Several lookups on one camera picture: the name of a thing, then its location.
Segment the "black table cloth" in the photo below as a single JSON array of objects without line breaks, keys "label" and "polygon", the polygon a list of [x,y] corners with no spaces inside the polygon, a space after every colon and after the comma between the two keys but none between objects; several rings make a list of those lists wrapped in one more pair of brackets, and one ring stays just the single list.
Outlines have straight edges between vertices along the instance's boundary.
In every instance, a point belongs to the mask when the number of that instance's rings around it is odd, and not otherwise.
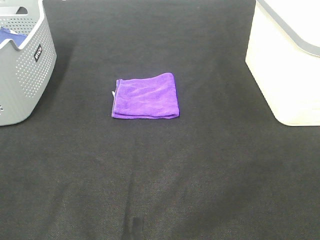
[{"label": "black table cloth", "polygon": [[[3,240],[317,240],[320,129],[279,123],[245,64],[252,0],[46,0],[57,60],[0,129]],[[179,116],[112,117],[172,73]]]}]

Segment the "blue towel in basket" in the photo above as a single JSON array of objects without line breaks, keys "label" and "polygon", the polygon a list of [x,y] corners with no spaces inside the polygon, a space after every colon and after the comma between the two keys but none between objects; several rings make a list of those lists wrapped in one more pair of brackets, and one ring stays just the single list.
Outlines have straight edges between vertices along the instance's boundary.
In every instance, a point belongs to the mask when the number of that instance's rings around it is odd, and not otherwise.
[{"label": "blue towel in basket", "polygon": [[0,28],[0,43],[4,42],[5,40],[13,40],[14,43],[19,47],[26,38],[27,35],[25,34],[17,33],[5,27]]}]

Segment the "white laundry basket grey rim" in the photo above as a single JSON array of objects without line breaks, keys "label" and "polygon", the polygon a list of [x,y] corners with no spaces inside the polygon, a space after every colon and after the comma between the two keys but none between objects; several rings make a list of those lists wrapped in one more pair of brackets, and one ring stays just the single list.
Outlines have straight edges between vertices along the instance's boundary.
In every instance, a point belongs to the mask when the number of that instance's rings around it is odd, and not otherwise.
[{"label": "white laundry basket grey rim", "polygon": [[245,62],[280,123],[319,125],[319,1],[256,1]]}]

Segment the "grey perforated laundry basket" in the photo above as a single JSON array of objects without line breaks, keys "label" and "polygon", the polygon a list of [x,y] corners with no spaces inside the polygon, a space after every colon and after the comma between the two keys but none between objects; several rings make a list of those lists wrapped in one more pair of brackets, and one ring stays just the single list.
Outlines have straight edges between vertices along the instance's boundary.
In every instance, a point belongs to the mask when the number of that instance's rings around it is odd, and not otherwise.
[{"label": "grey perforated laundry basket", "polygon": [[57,53],[41,0],[2,0],[0,26],[0,124],[27,119],[54,70]]}]

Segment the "purple towel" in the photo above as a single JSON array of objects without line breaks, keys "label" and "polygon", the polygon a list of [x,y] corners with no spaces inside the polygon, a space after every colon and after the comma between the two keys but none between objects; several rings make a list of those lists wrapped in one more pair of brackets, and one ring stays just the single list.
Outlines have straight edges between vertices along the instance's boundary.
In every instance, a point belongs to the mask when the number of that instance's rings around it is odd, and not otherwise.
[{"label": "purple towel", "polygon": [[174,75],[166,72],[151,78],[118,79],[111,116],[125,120],[179,117]]}]

